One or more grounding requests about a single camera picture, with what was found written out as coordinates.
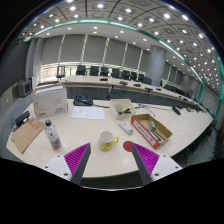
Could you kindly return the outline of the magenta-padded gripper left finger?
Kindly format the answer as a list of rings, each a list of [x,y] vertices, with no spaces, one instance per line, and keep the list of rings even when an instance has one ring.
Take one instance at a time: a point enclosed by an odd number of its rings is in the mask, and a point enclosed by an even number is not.
[[[87,143],[65,155],[55,155],[43,166],[43,170],[79,185],[90,154],[91,144]]]

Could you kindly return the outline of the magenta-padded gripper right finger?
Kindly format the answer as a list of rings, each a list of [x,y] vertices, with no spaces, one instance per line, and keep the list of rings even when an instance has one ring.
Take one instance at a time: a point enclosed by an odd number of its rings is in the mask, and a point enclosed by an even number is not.
[[[136,143],[132,146],[132,154],[135,158],[144,185],[182,169],[182,167],[168,155],[158,155]]]

